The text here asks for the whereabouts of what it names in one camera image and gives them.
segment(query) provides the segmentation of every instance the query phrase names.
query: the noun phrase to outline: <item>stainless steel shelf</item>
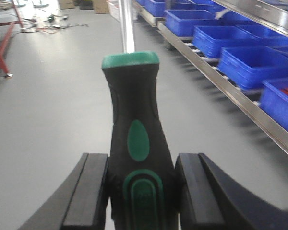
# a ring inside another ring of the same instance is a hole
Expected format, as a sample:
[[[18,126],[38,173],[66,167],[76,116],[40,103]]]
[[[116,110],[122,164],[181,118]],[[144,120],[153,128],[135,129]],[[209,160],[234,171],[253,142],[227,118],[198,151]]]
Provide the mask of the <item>stainless steel shelf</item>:
[[[154,17],[135,0],[133,0],[133,5],[137,9],[139,15],[141,15],[152,27],[157,27],[158,22],[163,22],[165,20],[165,18]]]
[[[175,36],[164,23],[158,23],[158,29],[166,41],[172,44],[201,73],[221,90],[237,107],[239,107],[255,124],[257,124],[276,144],[288,154],[288,132],[268,116],[257,103],[251,101],[243,92],[228,79],[222,76],[215,67]]]
[[[288,37],[288,11],[260,0],[212,0]]]

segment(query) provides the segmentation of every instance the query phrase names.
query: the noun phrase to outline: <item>green oval grip pad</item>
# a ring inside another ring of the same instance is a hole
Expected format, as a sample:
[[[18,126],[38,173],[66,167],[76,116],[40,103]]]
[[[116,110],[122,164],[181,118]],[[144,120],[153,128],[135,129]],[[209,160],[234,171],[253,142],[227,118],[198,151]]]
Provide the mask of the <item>green oval grip pad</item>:
[[[139,120],[134,120],[129,129],[127,139],[129,155],[135,161],[144,161],[149,154],[149,138],[147,131]]]

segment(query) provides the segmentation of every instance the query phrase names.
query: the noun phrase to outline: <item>black and green handle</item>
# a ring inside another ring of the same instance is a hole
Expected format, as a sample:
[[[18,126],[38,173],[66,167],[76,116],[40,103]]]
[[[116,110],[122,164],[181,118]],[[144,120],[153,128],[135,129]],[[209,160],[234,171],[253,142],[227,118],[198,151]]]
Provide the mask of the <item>black and green handle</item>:
[[[107,56],[103,72],[113,102],[108,165],[116,230],[178,229],[176,177],[156,105],[154,52]]]

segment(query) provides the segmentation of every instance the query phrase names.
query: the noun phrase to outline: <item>metal screwdriver shaft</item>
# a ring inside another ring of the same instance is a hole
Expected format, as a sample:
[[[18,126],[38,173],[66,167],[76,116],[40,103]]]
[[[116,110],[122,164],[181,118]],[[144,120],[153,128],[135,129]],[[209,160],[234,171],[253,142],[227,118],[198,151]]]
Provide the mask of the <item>metal screwdriver shaft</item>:
[[[133,53],[135,51],[133,17],[131,0],[119,0],[120,6],[120,28],[123,41],[124,53]]]

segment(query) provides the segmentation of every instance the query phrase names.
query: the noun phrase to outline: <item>gray floor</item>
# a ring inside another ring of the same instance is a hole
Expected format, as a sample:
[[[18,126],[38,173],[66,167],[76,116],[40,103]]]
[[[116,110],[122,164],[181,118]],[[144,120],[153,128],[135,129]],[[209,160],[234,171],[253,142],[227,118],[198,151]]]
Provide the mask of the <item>gray floor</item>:
[[[104,55],[120,53],[120,27],[108,14],[64,10],[72,27],[18,34],[0,77],[0,230],[17,229],[60,185],[83,152],[109,153],[111,99]],[[161,60],[160,119],[173,160],[204,152],[243,186],[288,208],[288,156],[161,35],[135,23],[137,50]],[[107,221],[107,230],[113,229]]]

